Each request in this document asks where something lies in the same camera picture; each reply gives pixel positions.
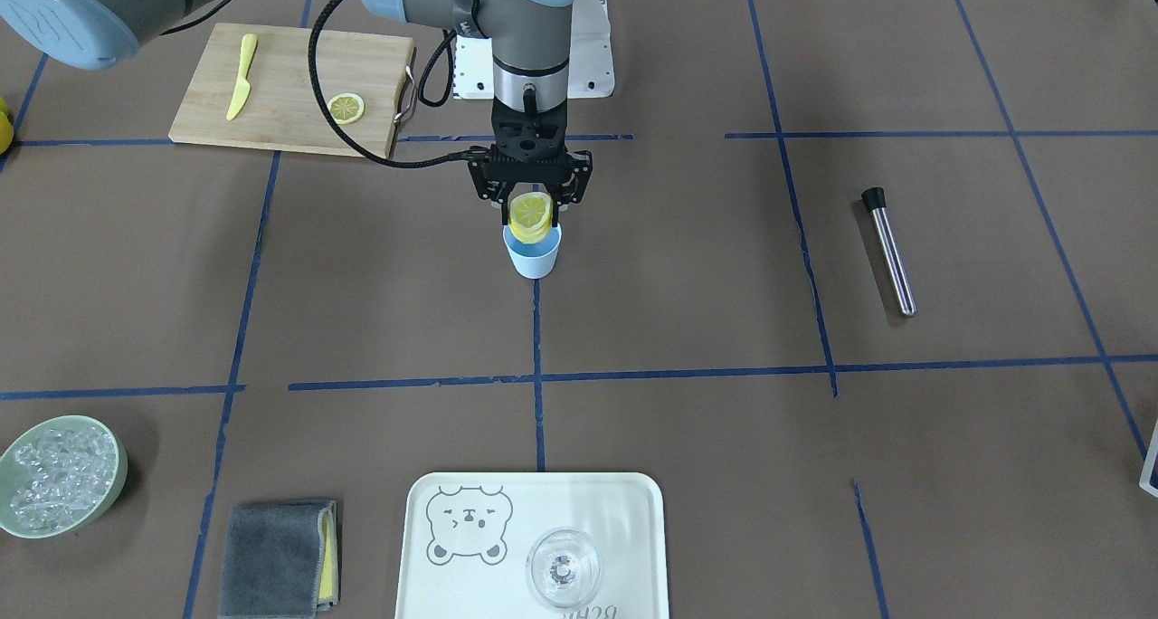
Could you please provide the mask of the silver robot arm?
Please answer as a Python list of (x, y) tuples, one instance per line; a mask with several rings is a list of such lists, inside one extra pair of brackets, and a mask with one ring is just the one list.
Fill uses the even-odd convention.
[[(256, 2), (258, 15), (273, 20), (273, 5), (286, 1), (303, 0), (3, 0), (3, 23), (56, 62), (79, 71), (110, 71), (152, 40), (181, 34), (227, 5)], [(347, 1), (327, 0), (307, 20), (307, 106), (340, 142), (371, 159), (372, 152), (327, 111), (318, 79), (327, 21)], [(488, 39), (493, 75), (488, 145), (419, 161), (378, 156), (376, 164), (400, 170), (463, 164), (475, 194), (500, 211), (503, 224), (516, 221), (516, 186), (545, 191), (554, 215), (582, 202), (594, 159), (587, 150), (570, 149), (565, 139), (576, 0), (360, 1), (374, 15), (442, 30), (447, 39)]]

